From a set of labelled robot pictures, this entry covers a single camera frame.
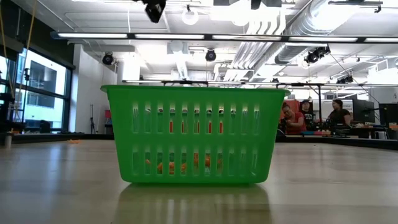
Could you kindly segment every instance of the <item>fluorescent light fixture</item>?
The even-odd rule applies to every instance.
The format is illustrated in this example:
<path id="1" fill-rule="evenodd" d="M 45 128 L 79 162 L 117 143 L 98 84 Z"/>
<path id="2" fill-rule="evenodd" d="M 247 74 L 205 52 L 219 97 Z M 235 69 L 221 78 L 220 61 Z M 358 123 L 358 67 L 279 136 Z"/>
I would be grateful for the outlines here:
<path id="1" fill-rule="evenodd" d="M 249 83 L 246 83 L 246 84 L 248 84 L 248 85 L 277 85 L 278 83 L 249 82 Z"/>
<path id="2" fill-rule="evenodd" d="M 136 34 L 136 39 L 201 39 L 204 35 L 198 34 Z"/>
<path id="3" fill-rule="evenodd" d="M 280 37 L 261 36 L 261 35 L 213 35 L 213 40 L 279 41 Z"/>
<path id="4" fill-rule="evenodd" d="M 162 81 L 158 80 L 123 80 L 126 83 L 162 83 Z"/>
<path id="5" fill-rule="evenodd" d="M 127 34 L 94 34 L 94 33 L 59 33 L 62 38 L 81 38 L 81 39 L 126 39 Z"/>
<path id="6" fill-rule="evenodd" d="M 289 37 L 289 41 L 297 42 L 356 42 L 356 37 Z"/>
<path id="7" fill-rule="evenodd" d="M 317 44 L 317 43 L 286 43 L 286 46 L 294 47 L 327 47 L 328 44 Z"/>
<path id="8" fill-rule="evenodd" d="M 371 37 L 371 38 L 366 38 L 365 42 L 397 42 L 398 43 L 398 38 L 378 38 L 378 37 Z"/>
<path id="9" fill-rule="evenodd" d="M 240 85 L 242 82 L 208 82 L 210 85 Z"/>

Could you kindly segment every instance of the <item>basket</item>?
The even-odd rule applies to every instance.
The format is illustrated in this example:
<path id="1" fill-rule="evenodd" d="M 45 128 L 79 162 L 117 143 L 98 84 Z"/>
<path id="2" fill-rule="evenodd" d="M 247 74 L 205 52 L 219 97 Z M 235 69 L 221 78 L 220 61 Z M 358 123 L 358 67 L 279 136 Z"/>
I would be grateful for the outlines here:
<path id="1" fill-rule="evenodd" d="M 267 179 L 287 90 L 105 85 L 127 182 Z"/>

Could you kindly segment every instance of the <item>man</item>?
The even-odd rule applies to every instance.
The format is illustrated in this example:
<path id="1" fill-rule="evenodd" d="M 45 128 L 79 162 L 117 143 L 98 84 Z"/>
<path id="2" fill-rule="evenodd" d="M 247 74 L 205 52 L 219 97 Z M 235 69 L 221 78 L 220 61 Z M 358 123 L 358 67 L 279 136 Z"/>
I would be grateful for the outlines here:
<path id="1" fill-rule="evenodd" d="M 313 113 L 310 111 L 310 101 L 303 100 L 301 103 L 300 112 L 304 115 L 304 122 L 307 130 L 312 129 L 313 126 Z"/>
<path id="2" fill-rule="evenodd" d="M 343 102 L 341 100 L 335 99 L 331 103 L 333 111 L 329 115 L 330 123 L 332 125 L 342 124 L 349 125 L 351 122 L 351 115 L 348 110 L 343 109 Z"/>
<path id="3" fill-rule="evenodd" d="M 304 115 L 300 112 L 293 112 L 287 103 L 282 105 L 282 111 L 286 119 L 286 134 L 300 134 L 306 131 Z"/>

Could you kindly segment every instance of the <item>window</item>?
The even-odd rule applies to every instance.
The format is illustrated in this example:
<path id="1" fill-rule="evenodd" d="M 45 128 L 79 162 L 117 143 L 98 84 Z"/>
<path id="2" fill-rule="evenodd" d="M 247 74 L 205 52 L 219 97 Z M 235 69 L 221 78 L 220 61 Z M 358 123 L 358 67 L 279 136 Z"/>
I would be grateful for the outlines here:
<path id="1" fill-rule="evenodd" d="M 22 79 L 22 84 L 26 84 L 23 69 L 25 57 L 27 57 L 25 68 L 29 68 L 28 74 L 30 75 L 28 86 L 60 95 L 65 94 L 67 69 L 35 52 L 26 51 L 26 49 L 19 54 L 18 83 L 21 83 Z"/>
<path id="2" fill-rule="evenodd" d="M 55 98 L 37 93 L 28 93 L 26 103 L 32 106 L 44 106 L 54 109 Z"/>
<path id="3" fill-rule="evenodd" d="M 21 105 L 24 104 L 24 97 L 25 90 L 21 90 Z M 26 101 L 25 112 L 19 116 L 20 119 L 24 117 L 27 128 L 39 128 L 41 120 L 50 122 L 51 128 L 62 128 L 63 99 L 27 91 Z"/>
<path id="4" fill-rule="evenodd" d="M 24 76 L 25 58 L 25 68 L 28 68 L 29 74 L 28 82 Z M 26 49 L 19 54 L 15 68 L 18 83 L 15 90 L 18 115 L 13 113 L 13 117 L 19 122 L 23 120 L 28 129 L 39 128 L 42 120 L 49 122 L 53 131 L 67 129 L 71 71 Z"/>

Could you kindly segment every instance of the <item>gray floor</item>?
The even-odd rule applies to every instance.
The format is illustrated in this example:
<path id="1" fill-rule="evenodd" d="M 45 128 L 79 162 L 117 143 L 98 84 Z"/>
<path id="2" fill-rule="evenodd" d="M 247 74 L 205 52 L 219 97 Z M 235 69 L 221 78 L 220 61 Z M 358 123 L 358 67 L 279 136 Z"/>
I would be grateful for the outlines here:
<path id="1" fill-rule="evenodd" d="M 251 187 L 129 186 L 112 141 L 0 149 L 0 223 L 398 223 L 398 153 L 277 144 Z"/>

